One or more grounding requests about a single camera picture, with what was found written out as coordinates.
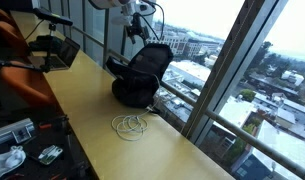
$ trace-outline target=sky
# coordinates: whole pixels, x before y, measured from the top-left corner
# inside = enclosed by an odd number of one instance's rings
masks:
[[[244,0],[157,0],[165,22],[226,39]],[[157,11],[156,19],[161,19]],[[271,51],[305,60],[305,0],[289,0],[266,41]]]

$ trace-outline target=railing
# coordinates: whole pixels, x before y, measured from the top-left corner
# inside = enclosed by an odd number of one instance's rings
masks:
[[[87,34],[86,32],[78,29],[77,27],[72,26],[73,30],[78,31],[82,35],[86,36],[87,38],[91,39],[94,43],[98,44],[99,46],[104,48],[104,43],[98,41],[93,36]],[[123,55],[115,52],[112,49],[107,50],[108,55],[111,55],[120,61],[124,61],[126,64],[130,62],[129,59],[124,57]],[[181,98],[185,102],[191,104],[192,106],[195,105],[196,101],[185,94],[181,93],[180,91],[177,91],[175,88],[171,87],[170,85],[164,83],[161,81],[161,85],[169,90],[171,93],[175,94],[177,97]],[[207,110],[205,113],[207,116],[209,116],[212,120],[216,121],[220,125],[224,126],[228,130],[230,130],[232,133],[236,134],[238,137],[240,137],[243,141],[250,144],[251,146],[255,147],[256,149],[260,150],[262,153],[273,159],[275,162],[279,163],[280,165],[284,166],[297,176],[301,177],[302,179],[305,179],[305,168],[301,167],[300,165],[294,163],[292,160],[287,158],[286,156],[278,153],[277,151],[273,150],[272,148],[268,147],[263,142],[257,140],[255,137],[249,135],[247,132],[243,131],[242,129],[238,128],[228,120],[224,119],[220,115],[216,114],[213,111]]]

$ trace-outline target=laptop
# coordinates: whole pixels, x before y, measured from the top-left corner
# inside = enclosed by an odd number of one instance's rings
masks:
[[[63,70],[69,69],[75,60],[77,53],[79,52],[80,45],[74,42],[72,39],[66,37],[62,42],[61,48],[57,56],[50,56],[50,70]],[[45,64],[45,58],[41,56],[29,56],[29,60],[36,68],[40,68]]]

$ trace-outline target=wooden desk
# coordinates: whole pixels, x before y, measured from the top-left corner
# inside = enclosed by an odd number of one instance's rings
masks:
[[[37,19],[12,14],[26,37]],[[44,22],[29,40],[47,28]],[[143,110],[121,105],[111,91],[113,78],[82,51],[69,70],[45,76],[100,179],[233,179],[159,116],[144,116],[149,128],[139,141],[120,139],[111,120]]]

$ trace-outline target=black backpack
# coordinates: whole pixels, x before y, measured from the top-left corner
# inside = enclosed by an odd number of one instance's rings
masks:
[[[114,96],[124,105],[146,108],[153,105],[158,81],[173,59],[168,45],[151,43],[143,47],[126,66],[113,57],[106,62],[116,80],[112,83]]]

